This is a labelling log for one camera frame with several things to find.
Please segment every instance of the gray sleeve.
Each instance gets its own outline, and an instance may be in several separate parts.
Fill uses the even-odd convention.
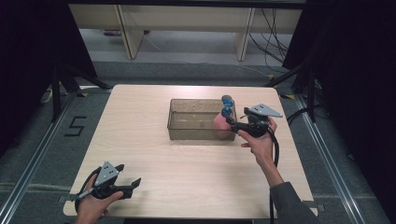
[[[298,197],[290,182],[270,188],[279,224],[319,223],[318,218]]]

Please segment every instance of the transparent plastic container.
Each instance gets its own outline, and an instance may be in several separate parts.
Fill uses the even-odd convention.
[[[170,139],[233,141],[235,133],[214,127],[214,119],[222,108],[221,100],[172,99],[168,118]],[[233,117],[236,120],[235,105]]]

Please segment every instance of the aluminum rail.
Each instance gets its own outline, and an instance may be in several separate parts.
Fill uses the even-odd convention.
[[[296,103],[299,109],[306,108],[306,103],[301,95],[296,95]],[[352,193],[350,192],[344,178],[342,177],[338,167],[332,158],[332,154],[324,142],[316,123],[311,121],[307,113],[303,113],[305,124],[314,139],[315,145],[318,148],[320,157],[323,159],[324,165],[332,179],[332,183],[337,190],[337,193],[343,203],[346,212],[352,223],[366,223],[363,216],[361,215],[361,210],[358,207]]]
[[[59,114],[58,118],[52,122],[47,129],[44,138],[41,140],[40,144],[35,151],[35,154],[30,159],[28,165],[26,166],[23,174],[21,175],[20,179],[18,180],[17,184],[15,185],[14,189],[8,195],[8,198],[5,203],[3,203],[2,207],[0,208],[0,221],[1,224],[9,223],[12,219],[15,211],[18,208],[18,205],[21,202],[21,199],[29,187],[29,183],[32,181],[33,177],[35,176],[36,171],[38,170],[39,165],[44,159],[52,140],[57,133],[59,127],[62,124],[64,119],[64,115],[67,112],[67,109],[76,98],[76,93],[69,93],[65,97],[65,101],[63,104],[63,108],[61,113]]]

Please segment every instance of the wooden table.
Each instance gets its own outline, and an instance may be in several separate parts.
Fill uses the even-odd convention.
[[[110,205],[114,217],[269,218],[269,187],[245,141],[171,141],[171,99],[220,99],[228,94],[243,108],[264,103],[284,114],[274,89],[207,86],[118,85],[108,99],[71,189],[75,194],[104,161],[125,164],[116,185],[142,177],[132,199]],[[275,118],[279,171],[304,201],[313,201],[285,118]],[[67,202],[64,213],[76,214]]]

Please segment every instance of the hand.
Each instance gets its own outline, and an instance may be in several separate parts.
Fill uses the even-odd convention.
[[[272,118],[269,118],[269,122],[270,128],[275,133],[277,127],[276,123]],[[273,141],[270,134],[266,133],[258,138],[252,137],[250,134],[242,130],[239,130],[238,134],[247,140],[247,142],[243,143],[241,147],[250,147],[251,152],[256,157],[256,162],[260,165],[265,177],[267,178],[269,186],[273,187],[283,183],[284,181],[282,176],[276,169],[273,161]]]
[[[88,182],[85,190],[88,190],[93,185],[93,180],[97,175],[93,175]],[[101,215],[108,216],[107,208],[109,205],[120,199],[123,195],[122,191],[112,194],[110,197],[103,200],[93,197],[91,194],[81,200],[78,206],[78,215],[76,224],[93,224]]]
[[[268,119],[270,128],[275,133],[277,125],[272,118],[269,117]],[[251,152],[256,156],[256,162],[260,166],[268,164],[268,162],[273,162],[273,141],[268,132],[261,137],[255,138],[245,131],[238,131],[239,136],[247,140],[247,142],[242,144],[241,147],[250,147]]]

